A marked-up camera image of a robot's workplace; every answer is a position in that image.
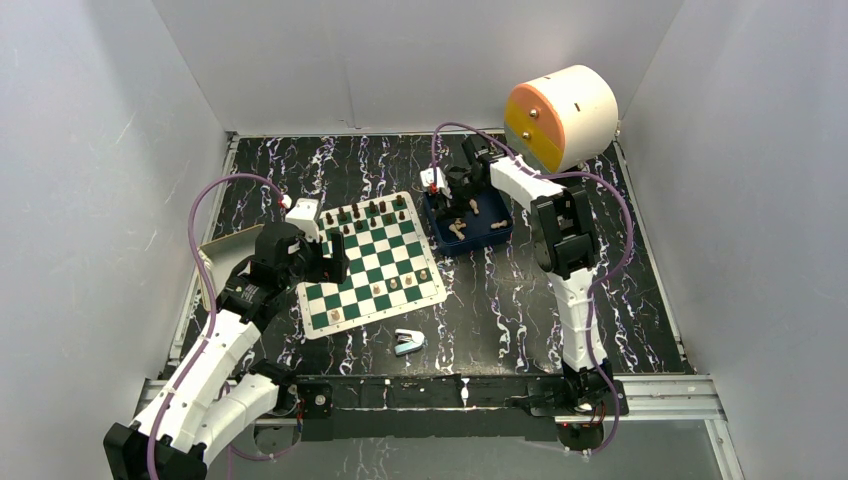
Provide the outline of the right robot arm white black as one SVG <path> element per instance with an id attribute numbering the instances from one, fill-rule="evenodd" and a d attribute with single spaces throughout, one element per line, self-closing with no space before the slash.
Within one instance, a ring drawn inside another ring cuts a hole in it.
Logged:
<path id="1" fill-rule="evenodd" d="M 433 160 L 427 168 L 427 194 L 438 219 L 455 221 L 478 206 L 477 197 L 495 190 L 510 197 L 528 214 L 534 256 L 547 274 L 561 323 L 560 355 L 566 409 L 587 414 L 610 397 L 619 412 L 619 397 L 596 320 L 595 276 L 599 238 L 582 182 L 606 188 L 619 205 L 626 204 L 603 178 L 582 171 L 543 174 L 530 168 L 507 145 L 487 134 L 464 140 L 468 161 L 448 169 Z"/>

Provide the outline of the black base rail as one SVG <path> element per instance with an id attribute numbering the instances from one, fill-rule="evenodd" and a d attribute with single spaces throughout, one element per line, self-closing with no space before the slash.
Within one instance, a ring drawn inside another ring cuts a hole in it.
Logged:
<path id="1" fill-rule="evenodd" d="M 293 376 L 257 421 L 307 442 L 519 437 L 594 448 L 630 409 L 621 381 L 580 393 L 560 374 Z"/>

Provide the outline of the dark chess pieces row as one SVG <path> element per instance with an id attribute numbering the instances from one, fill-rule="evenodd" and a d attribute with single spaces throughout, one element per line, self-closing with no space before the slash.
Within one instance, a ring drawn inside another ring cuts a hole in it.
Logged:
<path id="1" fill-rule="evenodd" d="M 416 215 L 410 199 L 402 192 L 331 208 L 320 214 L 318 225 L 347 234 L 380 228 L 389 235 L 414 232 Z"/>

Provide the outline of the light pieces in tray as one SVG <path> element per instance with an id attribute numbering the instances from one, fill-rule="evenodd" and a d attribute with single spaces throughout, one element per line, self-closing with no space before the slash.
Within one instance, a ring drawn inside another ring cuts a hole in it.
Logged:
<path id="1" fill-rule="evenodd" d="M 450 241 L 466 241 L 503 236 L 513 226 L 511 214 L 501 195 L 480 195 L 476 199 L 477 213 L 469 210 L 461 219 L 448 222 L 446 239 Z"/>

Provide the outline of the green white chess board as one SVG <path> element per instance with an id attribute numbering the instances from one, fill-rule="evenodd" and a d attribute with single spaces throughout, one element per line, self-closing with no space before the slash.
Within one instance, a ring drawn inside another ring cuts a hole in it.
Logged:
<path id="1" fill-rule="evenodd" d="M 414 232 L 389 235 L 380 228 L 347 234 L 337 228 L 320 228 L 326 257 L 331 256 L 332 249 L 329 233 L 336 230 L 344 235 L 349 271 L 342 284 L 304 282 L 298 285 L 299 307 L 307 339 L 317 340 L 446 300 L 447 289 L 413 198 L 409 192 L 402 192 L 411 197 L 416 215 Z M 419 278 L 423 269 L 429 271 L 430 278 L 427 280 Z M 414 277 L 412 285 L 404 284 L 407 275 Z M 389 286 L 392 278 L 399 282 L 397 289 Z M 375 284 L 381 286 L 379 295 L 372 293 Z M 342 321 L 331 325 L 330 312 L 334 309 L 341 311 Z"/>

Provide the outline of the white cylindrical drawer cabinet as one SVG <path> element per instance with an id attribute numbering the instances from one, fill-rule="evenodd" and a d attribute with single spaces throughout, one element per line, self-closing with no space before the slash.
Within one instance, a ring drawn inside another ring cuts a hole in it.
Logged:
<path id="1" fill-rule="evenodd" d="M 603 153 L 619 126 L 610 85 L 574 65 L 516 85 L 504 108 L 504 131 L 527 162 L 561 173 Z"/>

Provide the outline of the blue tray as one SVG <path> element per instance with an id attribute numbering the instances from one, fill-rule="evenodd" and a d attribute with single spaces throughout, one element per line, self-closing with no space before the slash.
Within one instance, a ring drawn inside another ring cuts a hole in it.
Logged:
<path id="1" fill-rule="evenodd" d="M 514 222 L 510 209 L 502 198 L 501 192 L 489 187 L 474 198 L 478 214 L 466 210 L 458 219 L 465 227 L 450 226 L 456 217 L 437 218 L 437 199 L 426 187 L 424 198 L 424 213 L 431 226 L 437 245 L 437 250 L 446 257 L 461 256 L 485 247 L 493 247 L 506 243 L 512 236 Z"/>

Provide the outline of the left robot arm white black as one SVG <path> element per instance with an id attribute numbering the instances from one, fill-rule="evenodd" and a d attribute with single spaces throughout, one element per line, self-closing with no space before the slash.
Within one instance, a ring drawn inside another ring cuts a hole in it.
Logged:
<path id="1" fill-rule="evenodd" d="M 266 413 L 286 416 L 299 400 L 292 372 L 258 362 L 228 393 L 222 388 L 302 283 L 341 284 L 349 260 L 344 233 L 274 222 L 225 236 L 238 260 L 212 263 L 205 250 L 202 280 L 209 293 L 206 327 L 155 398 L 128 425 L 115 423 L 103 445 L 115 479 L 203 479 L 215 458 Z"/>

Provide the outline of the gold metal tin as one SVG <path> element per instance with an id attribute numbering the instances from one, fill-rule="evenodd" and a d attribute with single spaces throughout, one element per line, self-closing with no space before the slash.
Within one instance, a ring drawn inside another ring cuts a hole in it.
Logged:
<path id="1" fill-rule="evenodd" d="M 206 273 L 216 295 L 219 295 L 223 291 L 224 284 L 233 269 L 255 253 L 255 243 L 263 227 L 263 224 L 258 224 L 217 238 L 198 247 L 197 253 L 203 264 L 203 268 L 197 268 L 198 275 L 201 278 L 201 273 Z M 199 280 L 199 285 L 202 295 L 202 305 L 206 310 L 209 310 L 211 306 L 211 294 L 203 283 L 202 278 Z"/>

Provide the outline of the small light blue stapler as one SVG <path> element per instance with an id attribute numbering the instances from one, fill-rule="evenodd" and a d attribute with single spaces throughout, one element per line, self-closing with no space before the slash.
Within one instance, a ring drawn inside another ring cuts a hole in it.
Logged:
<path id="1" fill-rule="evenodd" d="M 394 335 L 396 341 L 394 353 L 398 357 L 415 353 L 426 343 L 426 336 L 418 330 L 396 329 Z"/>

